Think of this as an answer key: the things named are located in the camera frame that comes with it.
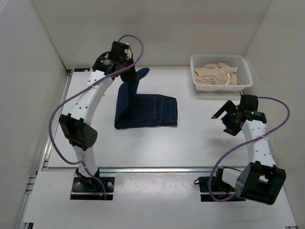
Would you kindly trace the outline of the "dark blue denim trousers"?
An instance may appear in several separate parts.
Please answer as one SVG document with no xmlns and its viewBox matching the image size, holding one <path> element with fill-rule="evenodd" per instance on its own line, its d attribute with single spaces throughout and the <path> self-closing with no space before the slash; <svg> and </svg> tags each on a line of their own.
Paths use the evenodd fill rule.
<svg viewBox="0 0 305 229">
<path fill-rule="evenodd" d="M 116 102 L 114 127 L 129 129 L 140 127 L 178 125 L 177 99 L 160 94 L 138 94 L 139 80 L 122 83 Z"/>
</svg>

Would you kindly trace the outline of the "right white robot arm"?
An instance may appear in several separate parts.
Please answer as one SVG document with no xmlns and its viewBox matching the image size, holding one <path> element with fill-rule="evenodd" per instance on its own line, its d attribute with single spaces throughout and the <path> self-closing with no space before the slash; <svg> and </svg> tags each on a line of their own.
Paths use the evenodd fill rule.
<svg viewBox="0 0 305 229">
<path fill-rule="evenodd" d="M 287 114 L 285 120 L 277 127 L 267 131 L 266 116 L 258 111 L 259 97 L 243 94 L 240 103 L 235 105 L 228 100 L 212 116 L 213 119 L 220 118 L 225 126 L 224 132 L 236 136 L 242 132 L 245 142 L 227 151 L 216 162 L 212 171 L 216 171 L 221 161 L 233 151 L 245 146 L 248 153 L 248 165 L 239 171 L 233 167 L 223 167 L 221 172 L 214 178 L 214 186 L 221 191 L 232 187 L 234 194 L 218 199 L 212 192 L 212 179 L 208 180 L 208 191 L 210 197 L 216 202 L 227 202 L 233 198 L 243 198 L 267 205 L 276 201 L 278 194 L 286 179 L 286 172 L 280 169 L 270 151 L 267 136 L 281 128 L 290 117 L 290 109 L 285 104 Z"/>
</svg>

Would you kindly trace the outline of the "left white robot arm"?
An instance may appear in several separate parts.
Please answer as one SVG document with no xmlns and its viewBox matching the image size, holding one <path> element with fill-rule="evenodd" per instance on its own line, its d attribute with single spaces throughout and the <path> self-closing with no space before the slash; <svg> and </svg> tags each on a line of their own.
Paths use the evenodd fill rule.
<svg viewBox="0 0 305 229">
<path fill-rule="evenodd" d="M 128 43 L 114 41 L 110 51 L 101 54 L 93 64 L 88 80 L 88 91 L 82 94 L 68 114 L 61 114 L 59 123 L 64 136 L 72 145 L 80 162 L 76 174 L 80 182 L 95 191 L 100 185 L 93 145 L 98 133 L 91 126 L 96 108 L 114 81 L 111 74 L 133 64 L 133 53 Z"/>
</svg>

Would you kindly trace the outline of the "beige trousers in basket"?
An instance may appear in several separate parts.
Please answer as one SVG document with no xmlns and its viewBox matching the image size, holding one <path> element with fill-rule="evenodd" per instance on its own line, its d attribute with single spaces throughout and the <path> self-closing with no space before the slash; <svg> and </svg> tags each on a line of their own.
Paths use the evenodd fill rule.
<svg viewBox="0 0 305 229">
<path fill-rule="evenodd" d="M 241 85 L 237 78 L 238 67 L 225 63 L 206 64 L 194 69 L 195 81 L 207 85 Z"/>
</svg>

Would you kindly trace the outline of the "white plastic basket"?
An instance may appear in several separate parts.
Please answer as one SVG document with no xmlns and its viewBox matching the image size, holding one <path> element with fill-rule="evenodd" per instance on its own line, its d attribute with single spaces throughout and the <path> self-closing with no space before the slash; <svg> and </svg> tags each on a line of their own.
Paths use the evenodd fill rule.
<svg viewBox="0 0 305 229">
<path fill-rule="evenodd" d="M 240 92 L 253 85 L 244 57 L 227 54 L 194 54 L 191 76 L 198 92 Z"/>
</svg>

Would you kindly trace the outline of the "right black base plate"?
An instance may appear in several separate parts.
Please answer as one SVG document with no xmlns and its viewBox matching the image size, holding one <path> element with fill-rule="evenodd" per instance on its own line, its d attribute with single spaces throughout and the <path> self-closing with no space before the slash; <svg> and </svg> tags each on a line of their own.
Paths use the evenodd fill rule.
<svg viewBox="0 0 305 229">
<path fill-rule="evenodd" d="M 211 197 L 208 189 L 209 177 L 198 177 L 193 184 L 198 186 L 200 189 L 201 202 L 214 202 L 214 199 Z M 235 194 L 235 189 L 232 188 L 229 184 L 219 181 L 216 177 L 212 178 L 211 184 L 213 196 L 217 199 L 225 199 L 230 195 Z"/>
</svg>

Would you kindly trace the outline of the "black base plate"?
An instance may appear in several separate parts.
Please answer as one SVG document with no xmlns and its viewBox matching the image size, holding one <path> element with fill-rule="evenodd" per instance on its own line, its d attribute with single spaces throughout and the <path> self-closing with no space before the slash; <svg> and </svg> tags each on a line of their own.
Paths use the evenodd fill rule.
<svg viewBox="0 0 305 229">
<path fill-rule="evenodd" d="M 214 202 L 214 199 L 211 197 L 208 189 L 209 177 L 198 177 L 193 184 L 198 186 L 200 189 L 201 202 Z M 235 189 L 232 188 L 229 184 L 219 181 L 216 177 L 212 178 L 211 184 L 213 196 L 217 199 L 225 199 L 230 195 L 235 194 Z"/>
<path fill-rule="evenodd" d="M 101 185 L 93 188 L 83 185 L 80 178 L 74 174 L 71 187 L 71 200 L 113 200 L 115 177 L 101 177 L 100 180 L 104 184 L 106 195 L 103 193 Z"/>
</svg>

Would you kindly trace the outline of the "aluminium front rail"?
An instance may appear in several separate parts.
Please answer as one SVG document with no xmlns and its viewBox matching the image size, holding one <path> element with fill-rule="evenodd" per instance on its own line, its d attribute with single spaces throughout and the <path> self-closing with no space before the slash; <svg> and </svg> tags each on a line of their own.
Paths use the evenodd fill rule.
<svg viewBox="0 0 305 229">
<path fill-rule="evenodd" d="M 204 173 L 212 167 L 99 167 L 100 173 Z"/>
</svg>

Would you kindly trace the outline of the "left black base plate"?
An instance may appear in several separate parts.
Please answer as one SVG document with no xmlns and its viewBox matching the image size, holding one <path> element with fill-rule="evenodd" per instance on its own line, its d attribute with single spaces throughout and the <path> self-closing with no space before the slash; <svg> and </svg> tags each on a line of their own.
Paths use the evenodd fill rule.
<svg viewBox="0 0 305 229">
<path fill-rule="evenodd" d="M 71 187 L 71 200 L 113 200 L 115 177 L 101 177 L 100 180 L 104 184 L 106 195 L 103 193 L 101 185 L 93 188 L 83 185 L 80 178 L 74 174 Z"/>
</svg>

